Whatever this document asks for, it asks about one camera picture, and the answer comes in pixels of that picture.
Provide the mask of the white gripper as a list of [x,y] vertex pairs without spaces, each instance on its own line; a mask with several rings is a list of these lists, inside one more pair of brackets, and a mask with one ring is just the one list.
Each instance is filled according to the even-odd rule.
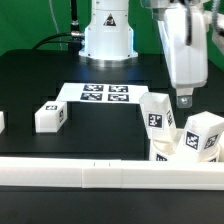
[[193,88],[207,81],[206,25],[201,10],[190,7],[191,34],[188,34],[187,9],[174,3],[164,12],[164,20],[158,22],[163,51],[172,86],[176,90],[179,108],[192,106]]

